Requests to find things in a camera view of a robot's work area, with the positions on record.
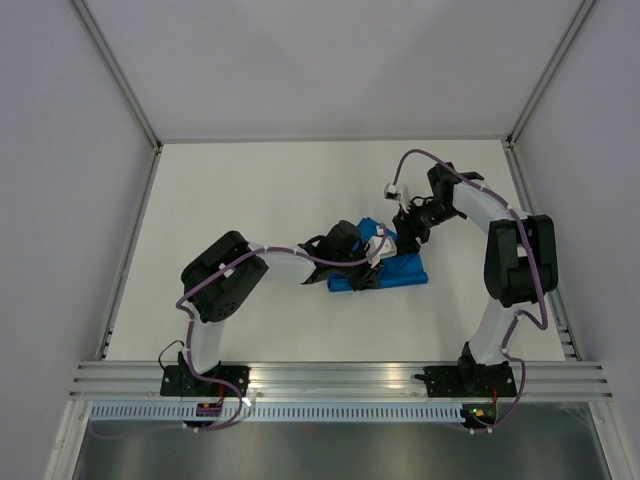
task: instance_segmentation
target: folded blue towel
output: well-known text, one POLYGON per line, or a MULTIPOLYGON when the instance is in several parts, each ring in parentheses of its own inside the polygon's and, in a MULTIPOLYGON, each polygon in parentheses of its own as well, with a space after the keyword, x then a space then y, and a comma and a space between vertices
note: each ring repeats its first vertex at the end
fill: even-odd
MULTIPOLYGON (((358 228, 362 234, 363 242, 368 242, 372 236, 376 235, 378 225, 378 222, 369 217, 365 217, 360 221, 358 228)), ((397 235, 394 232, 388 230, 388 234, 394 241, 396 240, 397 235)), ((382 269, 378 278, 380 280, 380 288, 420 285, 429 281, 418 253, 385 258, 382 260, 382 269)), ((347 277, 338 274, 329 276, 327 286, 330 292, 348 292, 352 290, 347 277)))

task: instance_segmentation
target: ventilation grille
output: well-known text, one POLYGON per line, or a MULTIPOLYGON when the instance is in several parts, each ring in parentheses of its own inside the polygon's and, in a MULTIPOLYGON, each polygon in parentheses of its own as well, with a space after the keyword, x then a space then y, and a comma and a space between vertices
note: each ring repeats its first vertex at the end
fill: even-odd
MULTIPOLYGON (((235 412, 235 400, 225 402, 220 420, 235 412)), ((92 420, 206 420, 193 402, 94 402, 92 420)), ((453 422, 464 421, 462 404, 429 403, 263 403, 243 407, 241 419, 254 422, 453 422)))

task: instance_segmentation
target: white tabletop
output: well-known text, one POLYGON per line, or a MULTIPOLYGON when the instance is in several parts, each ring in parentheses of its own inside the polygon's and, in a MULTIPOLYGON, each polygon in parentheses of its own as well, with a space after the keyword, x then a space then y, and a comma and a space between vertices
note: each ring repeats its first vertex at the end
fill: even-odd
MULTIPOLYGON (((180 273, 229 230, 256 243, 291 246, 326 234, 341 219, 357 224, 369 216, 392 226, 397 204, 382 192, 410 148, 479 172, 518 204, 497 140, 165 145, 107 358, 155 360, 184 338, 187 318, 174 308, 183 290, 180 273)), ((400 181, 412 195, 429 195, 432 166, 412 156, 400 181)), ((426 285, 337 294, 324 283, 263 281, 227 320, 222 359, 456 360, 489 298, 485 247, 480 229, 456 218, 434 228, 421 250, 426 285)), ((520 322, 510 350, 525 360, 564 360, 553 326, 540 332, 520 322)))

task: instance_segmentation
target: gray floor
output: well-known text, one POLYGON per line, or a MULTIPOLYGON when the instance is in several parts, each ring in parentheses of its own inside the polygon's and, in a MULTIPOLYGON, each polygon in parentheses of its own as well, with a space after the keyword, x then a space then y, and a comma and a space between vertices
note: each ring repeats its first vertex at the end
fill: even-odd
MULTIPOLYGON (((150 422, 100 422, 144 430, 150 422)), ((521 405, 492 435, 434 424, 245 423, 123 440, 85 437, 78 480, 111 479, 602 479, 610 478, 590 416, 521 405)))

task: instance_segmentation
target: white wall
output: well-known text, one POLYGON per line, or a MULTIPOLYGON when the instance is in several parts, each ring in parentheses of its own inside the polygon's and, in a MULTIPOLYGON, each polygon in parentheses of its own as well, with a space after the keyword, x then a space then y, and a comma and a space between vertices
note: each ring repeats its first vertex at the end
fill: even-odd
POLYGON ((599 2, 519 144, 561 282, 640 452, 640 3, 599 2))
POLYGON ((63 0, 0 7, 0 478, 44 471, 150 150, 63 0))
POLYGON ((579 0, 88 0, 160 138, 503 135, 579 0))

